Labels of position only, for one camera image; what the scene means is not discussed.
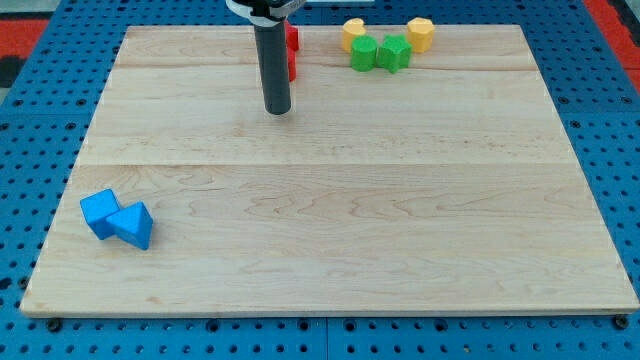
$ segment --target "toy block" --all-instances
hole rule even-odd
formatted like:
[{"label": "toy block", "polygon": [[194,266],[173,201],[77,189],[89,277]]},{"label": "toy block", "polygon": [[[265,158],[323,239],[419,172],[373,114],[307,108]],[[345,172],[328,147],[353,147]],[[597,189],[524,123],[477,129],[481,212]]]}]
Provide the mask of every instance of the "toy block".
[{"label": "toy block", "polygon": [[378,42],[368,35],[358,36],[351,43],[351,67],[356,71],[369,71],[376,66]]},{"label": "toy block", "polygon": [[289,68],[289,82],[296,79],[296,52],[287,48],[287,67]]},{"label": "toy block", "polygon": [[365,35],[367,30],[364,27],[364,20],[351,19],[342,26],[342,49],[351,53],[351,43],[358,36]]},{"label": "toy block", "polygon": [[411,44],[404,35],[385,35],[384,42],[378,50],[378,66],[395,74],[399,69],[409,66],[411,60]]},{"label": "toy block", "polygon": [[288,20],[284,21],[284,31],[287,41],[287,47],[293,51],[300,50],[300,40],[298,37],[298,28],[291,25]]},{"label": "toy block", "polygon": [[142,202],[110,215],[107,217],[107,223],[123,241],[142,250],[149,248],[153,219]]},{"label": "toy block", "polygon": [[431,20],[415,18],[407,23],[407,41],[413,47],[413,52],[423,53],[431,48],[436,27]]},{"label": "toy block", "polygon": [[111,189],[105,189],[80,200],[84,220],[100,240],[112,235],[114,231],[107,223],[107,217],[120,210],[120,204]]}]

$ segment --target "blue triangular prism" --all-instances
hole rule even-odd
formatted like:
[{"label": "blue triangular prism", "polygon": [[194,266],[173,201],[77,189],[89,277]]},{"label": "blue triangular prism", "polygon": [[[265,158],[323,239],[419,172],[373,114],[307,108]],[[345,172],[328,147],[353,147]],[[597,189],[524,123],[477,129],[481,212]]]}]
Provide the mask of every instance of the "blue triangular prism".
[{"label": "blue triangular prism", "polygon": [[128,206],[107,217],[120,239],[142,250],[149,248],[153,219],[142,202]]}]

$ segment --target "blue pegboard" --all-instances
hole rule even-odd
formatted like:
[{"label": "blue pegboard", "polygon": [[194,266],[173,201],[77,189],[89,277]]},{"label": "blue pegboard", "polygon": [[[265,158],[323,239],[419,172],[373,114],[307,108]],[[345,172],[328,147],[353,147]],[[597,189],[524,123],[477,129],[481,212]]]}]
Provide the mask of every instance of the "blue pegboard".
[{"label": "blue pegboard", "polygon": [[[582,3],[378,0],[294,24],[520,24],[636,291],[640,100]],[[639,358],[640,320],[32,320],[17,310],[128,25],[244,24],[221,0],[63,0],[0,107],[0,358]]]}]

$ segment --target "red surface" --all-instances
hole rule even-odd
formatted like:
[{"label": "red surface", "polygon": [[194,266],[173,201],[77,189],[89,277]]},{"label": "red surface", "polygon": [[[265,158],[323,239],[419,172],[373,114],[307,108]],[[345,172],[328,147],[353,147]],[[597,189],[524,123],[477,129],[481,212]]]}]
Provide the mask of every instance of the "red surface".
[{"label": "red surface", "polygon": [[28,58],[47,24],[49,20],[0,20],[0,58]]},{"label": "red surface", "polygon": [[618,12],[607,0],[584,0],[591,16],[607,38],[636,90],[640,91],[640,48],[631,40],[629,29],[618,19]]},{"label": "red surface", "polygon": [[287,48],[287,66],[289,67],[289,82],[296,79],[296,52],[288,47]]},{"label": "red surface", "polygon": [[300,50],[300,42],[298,40],[298,28],[289,24],[289,21],[284,21],[284,28],[287,34],[287,47],[293,49],[293,51]]}]

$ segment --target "green block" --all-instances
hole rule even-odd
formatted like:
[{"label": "green block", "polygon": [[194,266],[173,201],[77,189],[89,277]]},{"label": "green block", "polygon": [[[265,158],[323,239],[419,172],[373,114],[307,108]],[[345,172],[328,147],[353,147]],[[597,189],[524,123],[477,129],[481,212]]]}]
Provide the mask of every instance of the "green block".
[{"label": "green block", "polygon": [[368,35],[358,36],[351,43],[351,67],[356,71],[369,71],[376,66],[378,42]]},{"label": "green block", "polygon": [[378,51],[378,66],[392,74],[402,68],[409,67],[411,60],[411,44],[404,35],[385,35],[384,42]]}]

